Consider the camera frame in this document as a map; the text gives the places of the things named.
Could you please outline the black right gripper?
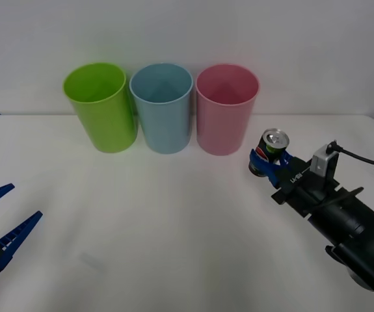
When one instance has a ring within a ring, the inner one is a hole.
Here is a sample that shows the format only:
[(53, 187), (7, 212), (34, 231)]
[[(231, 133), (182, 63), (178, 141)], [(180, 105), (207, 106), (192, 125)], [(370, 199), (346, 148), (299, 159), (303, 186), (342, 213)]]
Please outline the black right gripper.
[(279, 205), (288, 204), (301, 216), (316, 213), (333, 205), (356, 197), (364, 188), (352, 191), (336, 190), (339, 183), (334, 179), (338, 158), (326, 161), (325, 175), (311, 171), (313, 160), (304, 162), (293, 158), (286, 150), (281, 151), (273, 162), (264, 159), (252, 149), (249, 155), (249, 170), (258, 177), (267, 177), (277, 191), (271, 198)]

